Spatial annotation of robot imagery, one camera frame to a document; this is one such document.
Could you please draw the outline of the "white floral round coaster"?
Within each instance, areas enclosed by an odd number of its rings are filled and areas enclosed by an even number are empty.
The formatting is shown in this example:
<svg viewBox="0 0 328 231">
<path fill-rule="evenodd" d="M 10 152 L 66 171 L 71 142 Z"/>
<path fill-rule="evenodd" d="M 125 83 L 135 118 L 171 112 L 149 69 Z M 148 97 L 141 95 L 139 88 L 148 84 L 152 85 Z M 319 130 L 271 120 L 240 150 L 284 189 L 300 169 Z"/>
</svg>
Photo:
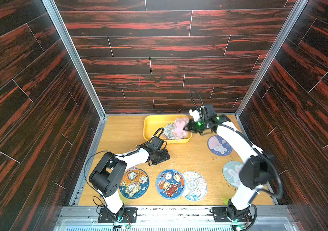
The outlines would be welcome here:
<svg viewBox="0 0 328 231">
<path fill-rule="evenodd" d="M 174 140 L 175 139 L 174 123 L 167 124 L 164 127 L 163 135 L 166 137 L 166 139 L 169 139 L 169 140 Z"/>
</svg>

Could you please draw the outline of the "yellow plastic storage box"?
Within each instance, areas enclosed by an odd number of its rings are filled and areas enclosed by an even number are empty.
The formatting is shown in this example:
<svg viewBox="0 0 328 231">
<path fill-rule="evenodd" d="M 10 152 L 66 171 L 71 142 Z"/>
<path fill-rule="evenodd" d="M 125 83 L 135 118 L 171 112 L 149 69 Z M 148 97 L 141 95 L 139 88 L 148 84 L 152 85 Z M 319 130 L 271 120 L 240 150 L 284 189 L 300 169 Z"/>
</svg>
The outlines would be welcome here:
<svg viewBox="0 0 328 231">
<path fill-rule="evenodd" d="M 147 116 L 144 120 L 144 125 L 143 125 L 143 137 L 145 140 L 149 140 L 154 134 L 155 132 L 159 129 L 159 128 L 164 128 L 166 125 L 170 124 L 170 123 L 174 123 L 174 121 L 178 118 L 187 118 L 189 119 L 188 116 L 186 115 L 181 115 L 181 114 L 170 114 L 170 115 L 150 115 Z M 181 140 L 170 140 L 170 139 L 166 139 L 164 138 L 164 133 L 160 136 L 160 138 L 166 142 L 168 142 L 168 144 L 180 144 L 180 143 L 187 143 L 190 141 L 190 139 L 192 138 L 192 133 L 188 132 L 188 135 Z"/>
</svg>

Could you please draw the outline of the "purple bunny round coaster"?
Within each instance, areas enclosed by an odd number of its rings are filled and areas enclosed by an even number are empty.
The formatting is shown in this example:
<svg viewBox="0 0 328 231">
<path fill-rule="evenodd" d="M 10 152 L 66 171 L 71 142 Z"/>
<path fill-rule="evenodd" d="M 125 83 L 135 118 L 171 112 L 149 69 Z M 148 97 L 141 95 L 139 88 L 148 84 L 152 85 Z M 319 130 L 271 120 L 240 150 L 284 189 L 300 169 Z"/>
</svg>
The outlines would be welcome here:
<svg viewBox="0 0 328 231">
<path fill-rule="evenodd" d="M 219 135 L 210 137 L 208 139 L 207 146 L 213 154 L 220 157 L 228 156 L 233 151 L 230 144 Z"/>
</svg>

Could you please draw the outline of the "pink flower coaster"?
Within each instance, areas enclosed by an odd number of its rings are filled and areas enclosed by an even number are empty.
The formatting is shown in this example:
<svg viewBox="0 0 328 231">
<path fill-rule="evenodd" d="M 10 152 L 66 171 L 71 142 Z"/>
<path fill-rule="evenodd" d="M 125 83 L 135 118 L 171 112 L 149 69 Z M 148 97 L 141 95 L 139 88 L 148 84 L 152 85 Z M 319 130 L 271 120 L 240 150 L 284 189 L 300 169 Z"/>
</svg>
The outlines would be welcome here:
<svg viewBox="0 0 328 231">
<path fill-rule="evenodd" d="M 185 126 L 189 123 L 188 117 L 177 118 L 174 121 L 173 135 L 176 140 L 185 139 L 188 132 L 184 130 Z"/>
</svg>

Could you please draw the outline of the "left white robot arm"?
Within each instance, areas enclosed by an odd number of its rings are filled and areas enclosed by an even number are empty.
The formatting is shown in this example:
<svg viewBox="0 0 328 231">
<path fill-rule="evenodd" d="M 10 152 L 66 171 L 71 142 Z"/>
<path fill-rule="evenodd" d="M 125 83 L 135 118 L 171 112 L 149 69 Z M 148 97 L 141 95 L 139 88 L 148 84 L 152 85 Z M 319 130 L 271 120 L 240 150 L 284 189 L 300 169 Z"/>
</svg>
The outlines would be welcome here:
<svg viewBox="0 0 328 231">
<path fill-rule="evenodd" d="M 117 218 L 124 211 L 124 204 L 117 190 L 126 170 L 144 163 L 157 165 L 169 160 L 170 155 L 166 146 L 166 141 L 153 136 L 149 141 L 125 154 L 103 152 L 103 157 L 85 180 L 102 196 L 108 214 Z"/>
</svg>

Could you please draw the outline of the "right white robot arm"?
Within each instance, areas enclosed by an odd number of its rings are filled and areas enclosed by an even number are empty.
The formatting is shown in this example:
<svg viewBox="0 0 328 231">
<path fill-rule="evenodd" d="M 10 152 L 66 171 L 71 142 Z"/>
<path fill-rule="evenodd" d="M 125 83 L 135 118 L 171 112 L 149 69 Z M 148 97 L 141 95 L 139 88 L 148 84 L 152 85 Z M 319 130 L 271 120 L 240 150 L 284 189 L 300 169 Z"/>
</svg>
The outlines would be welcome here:
<svg viewBox="0 0 328 231">
<path fill-rule="evenodd" d="M 283 185 L 274 165 L 273 154 L 268 155 L 253 144 L 227 115 L 218 115 L 213 105 L 195 105 L 189 114 L 192 118 L 184 130 L 198 134 L 211 130 L 227 141 L 244 163 L 239 173 L 240 185 L 236 194 L 228 200 L 225 211 L 230 220 L 235 221 L 246 215 L 260 192 L 275 199 L 282 198 Z"/>
</svg>

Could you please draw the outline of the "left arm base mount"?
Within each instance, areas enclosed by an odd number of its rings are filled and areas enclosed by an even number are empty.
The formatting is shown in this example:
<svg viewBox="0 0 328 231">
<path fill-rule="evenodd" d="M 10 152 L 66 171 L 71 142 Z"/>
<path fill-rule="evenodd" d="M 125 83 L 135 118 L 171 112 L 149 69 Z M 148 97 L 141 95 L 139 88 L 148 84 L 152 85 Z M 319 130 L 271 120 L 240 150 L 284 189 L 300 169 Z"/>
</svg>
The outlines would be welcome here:
<svg viewBox="0 0 328 231">
<path fill-rule="evenodd" d="M 98 223 L 136 223 L 138 208 L 123 206 L 117 213 L 103 207 L 98 216 Z"/>
</svg>

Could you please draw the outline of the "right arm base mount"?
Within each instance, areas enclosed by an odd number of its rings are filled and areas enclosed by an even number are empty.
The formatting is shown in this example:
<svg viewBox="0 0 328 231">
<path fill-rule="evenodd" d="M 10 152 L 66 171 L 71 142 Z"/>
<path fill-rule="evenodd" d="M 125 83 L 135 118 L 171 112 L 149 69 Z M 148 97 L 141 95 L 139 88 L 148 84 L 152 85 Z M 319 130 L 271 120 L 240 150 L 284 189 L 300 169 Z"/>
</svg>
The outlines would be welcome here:
<svg viewBox="0 0 328 231">
<path fill-rule="evenodd" d="M 231 199 L 228 200 L 226 206 L 212 207 L 210 213 L 213 215 L 215 222 L 246 223 L 253 221 L 250 205 L 246 205 L 246 208 L 239 210 Z"/>
</svg>

